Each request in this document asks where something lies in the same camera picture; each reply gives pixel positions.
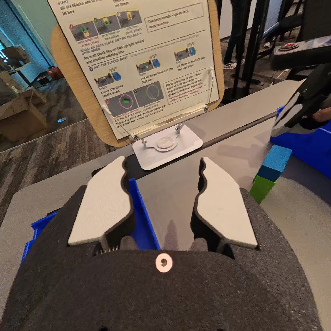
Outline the blue plastic bin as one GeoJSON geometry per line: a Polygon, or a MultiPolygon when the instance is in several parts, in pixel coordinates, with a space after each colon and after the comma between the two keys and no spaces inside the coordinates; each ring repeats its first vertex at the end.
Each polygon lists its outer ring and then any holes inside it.
{"type": "Polygon", "coordinates": [[[276,145],[289,148],[292,155],[331,178],[331,123],[309,134],[284,133],[270,137],[276,145]]]}
{"type": "MultiPolygon", "coordinates": [[[[143,198],[140,194],[138,185],[134,178],[129,179],[129,193],[133,199],[133,206],[135,212],[136,227],[132,233],[132,238],[139,250],[160,250],[160,245],[156,237],[153,225],[145,207],[143,198]]],[[[24,261],[31,246],[40,235],[42,230],[48,225],[48,223],[56,216],[60,209],[54,210],[48,213],[46,217],[41,218],[31,224],[31,228],[34,230],[32,240],[26,242],[24,247],[23,256],[21,262],[24,261]]]]}

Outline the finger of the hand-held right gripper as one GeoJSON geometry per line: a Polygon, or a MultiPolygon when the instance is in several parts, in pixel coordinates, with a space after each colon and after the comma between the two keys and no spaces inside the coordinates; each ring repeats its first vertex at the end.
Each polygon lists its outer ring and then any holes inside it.
{"type": "Polygon", "coordinates": [[[296,92],[275,120],[272,127],[272,137],[277,137],[292,129],[298,122],[302,109],[303,97],[299,92],[296,92]]]}

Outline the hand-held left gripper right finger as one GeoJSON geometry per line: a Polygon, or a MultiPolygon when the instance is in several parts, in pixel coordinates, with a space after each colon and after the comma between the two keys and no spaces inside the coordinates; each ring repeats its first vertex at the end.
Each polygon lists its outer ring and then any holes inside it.
{"type": "Polygon", "coordinates": [[[208,157],[200,160],[191,230],[195,239],[206,240],[208,249],[228,244],[258,247],[239,185],[208,157]]]}

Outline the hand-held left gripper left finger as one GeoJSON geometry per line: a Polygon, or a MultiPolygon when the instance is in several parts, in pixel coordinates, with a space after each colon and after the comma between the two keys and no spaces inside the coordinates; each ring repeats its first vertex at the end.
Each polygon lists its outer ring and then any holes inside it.
{"type": "Polygon", "coordinates": [[[102,247],[119,247],[135,227],[127,159],[119,156],[89,180],[68,245],[98,242],[102,247]]]}

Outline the cardboard box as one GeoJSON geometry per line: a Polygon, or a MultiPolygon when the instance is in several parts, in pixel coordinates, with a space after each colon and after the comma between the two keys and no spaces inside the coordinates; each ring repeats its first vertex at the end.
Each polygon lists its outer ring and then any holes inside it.
{"type": "Polygon", "coordinates": [[[35,88],[18,93],[1,106],[0,132],[16,142],[47,129],[45,116],[39,107],[47,104],[45,96],[35,88]]]}

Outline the red container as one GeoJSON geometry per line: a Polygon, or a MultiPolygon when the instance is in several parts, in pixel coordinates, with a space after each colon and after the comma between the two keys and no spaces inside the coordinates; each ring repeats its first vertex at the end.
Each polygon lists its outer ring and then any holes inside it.
{"type": "Polygon", "coordinates": [[[47,73],[53,80],[64,78],[64,75],[62,74],[61,70],[55,66],[50,66],[47,69],[47,73]]]}

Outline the blue arch block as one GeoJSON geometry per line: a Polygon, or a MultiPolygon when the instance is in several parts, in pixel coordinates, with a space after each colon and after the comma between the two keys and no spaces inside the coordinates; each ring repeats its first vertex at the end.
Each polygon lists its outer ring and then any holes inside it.
{"type": "Polygon", "coordinates": [[[264,159],[256,177],[259,176],[271,182],[277,182],[291,155],[291,149],[274,144],[264,159]]]}

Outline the printed instruction sheet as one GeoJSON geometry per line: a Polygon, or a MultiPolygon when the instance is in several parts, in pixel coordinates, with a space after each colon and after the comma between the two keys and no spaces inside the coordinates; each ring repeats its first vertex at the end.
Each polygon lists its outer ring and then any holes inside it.
{"type": "Polygon", "coordinates": [[[47,1],[53,57],[97,135],[140,133],[217,108],[224,95],[215,1],[47,1]]]}

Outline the lime green plank block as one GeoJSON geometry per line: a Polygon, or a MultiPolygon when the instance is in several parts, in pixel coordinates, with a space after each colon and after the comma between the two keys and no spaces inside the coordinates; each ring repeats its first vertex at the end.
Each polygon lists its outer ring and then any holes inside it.
{"type": "Polygon", "coordinates": [[[254,198],[258,204],[260,204],[266,198],[276,183],[277,181],[273,182],[264,177],[256,175],[254,177],[253,184],[249,193],[251,197],[254,198]]]}

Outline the person's right hand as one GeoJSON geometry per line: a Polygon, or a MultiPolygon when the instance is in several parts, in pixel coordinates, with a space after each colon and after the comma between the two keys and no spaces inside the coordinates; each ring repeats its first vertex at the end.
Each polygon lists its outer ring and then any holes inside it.
{"type": "Polygon", "coordinates": [[[321,109],[312,116],[313,120],[318,123],[328,122],[331,119],[331,107],[321,109]]]}

